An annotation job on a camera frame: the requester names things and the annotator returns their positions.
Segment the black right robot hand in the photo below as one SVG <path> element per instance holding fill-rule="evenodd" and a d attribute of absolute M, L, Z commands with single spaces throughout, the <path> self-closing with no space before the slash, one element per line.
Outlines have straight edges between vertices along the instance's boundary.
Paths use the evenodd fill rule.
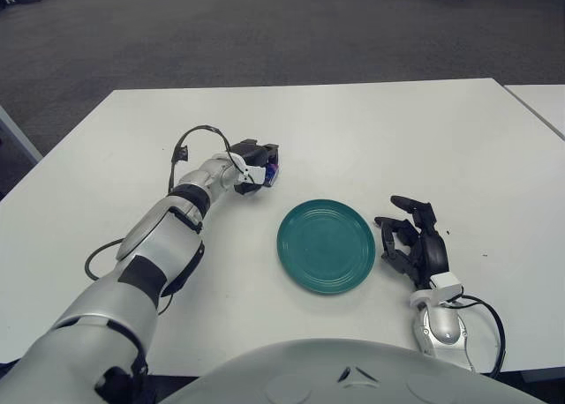
<path fill-rule="evenodd" d="M 433 275 L 449 271 L 447 249 L 435 228 L 433 207 L 398 195 L 393 195 L 390 201 L 410 214 L 413 222 L 374 218 L 380 228 L 381 257 L 398 273 L 407 275 L 417 290 L 428 289 Z"/>

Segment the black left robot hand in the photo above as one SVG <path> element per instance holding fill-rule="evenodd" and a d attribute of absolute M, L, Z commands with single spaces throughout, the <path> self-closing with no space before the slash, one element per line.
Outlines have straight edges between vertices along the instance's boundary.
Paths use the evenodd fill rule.
<path fill-rule="evenodd" d="M 239 178 L 234 189 L 245 195 L 274 185 L 279 172 L 278 145 L 259 145 L 256 139 L 245 139 L 230 148 L 230 157 Z"/>

